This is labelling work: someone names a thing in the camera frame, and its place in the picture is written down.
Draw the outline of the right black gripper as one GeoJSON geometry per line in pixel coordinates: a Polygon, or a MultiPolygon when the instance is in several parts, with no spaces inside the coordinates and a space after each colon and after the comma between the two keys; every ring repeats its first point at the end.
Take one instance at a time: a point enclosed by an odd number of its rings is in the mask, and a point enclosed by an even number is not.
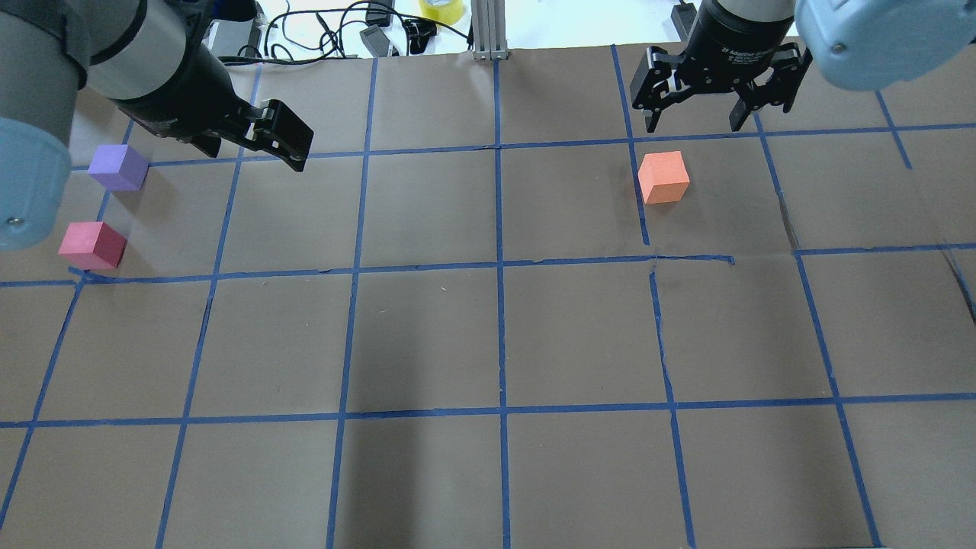
{"type": "Polygon", "coordinates": [[[631,108],[644,116],[646,132],[676,103],[670,79],[683,96],[735,91],[733,132],[766,105],[788,114],[813,60],[808,48],[783,42],[794,16],[794,1],[680,1],[672,22],[685,49],[646,48],[631,78],[631,108]]]}

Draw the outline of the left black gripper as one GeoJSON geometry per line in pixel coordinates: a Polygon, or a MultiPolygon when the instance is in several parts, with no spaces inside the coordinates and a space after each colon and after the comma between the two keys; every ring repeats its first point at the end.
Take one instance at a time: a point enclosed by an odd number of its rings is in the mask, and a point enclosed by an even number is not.
{"type": "Polygon", "coordinates": [[[289,105],[239,97],[226,67],[183,30],[139,30],[115,53],[114,104],[150,134],[208,157],[227,141],[302,172],[313,145],[313,128],[289,105]]]}

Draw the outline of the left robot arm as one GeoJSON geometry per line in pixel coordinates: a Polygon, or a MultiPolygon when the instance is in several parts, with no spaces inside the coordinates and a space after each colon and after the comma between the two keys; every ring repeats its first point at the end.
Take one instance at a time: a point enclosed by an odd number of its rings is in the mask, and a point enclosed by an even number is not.
{"type": "Polygon", "coordinates": [[[313,129],[277,98],[239,97],[204,45],[211,21],[254,20],[253,1],[4,1],[1,11],[3,251],[52,232],[82,89],[211,159],[229,140],[306,166],[313,129]]]}

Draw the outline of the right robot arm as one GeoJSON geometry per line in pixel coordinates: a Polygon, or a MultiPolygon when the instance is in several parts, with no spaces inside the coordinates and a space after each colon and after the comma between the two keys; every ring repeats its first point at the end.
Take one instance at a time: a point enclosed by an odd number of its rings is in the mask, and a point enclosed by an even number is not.
{"type": "Polygon", "coordinates": [[[787,114],[812,65],[834,87],[873,92],[945,65],[974,42],[972,1],[703,1],[681,53],[649,47],[631,106],[654,132],[694,96],[735,94],[737,132],[767,105],[787,114]]]}

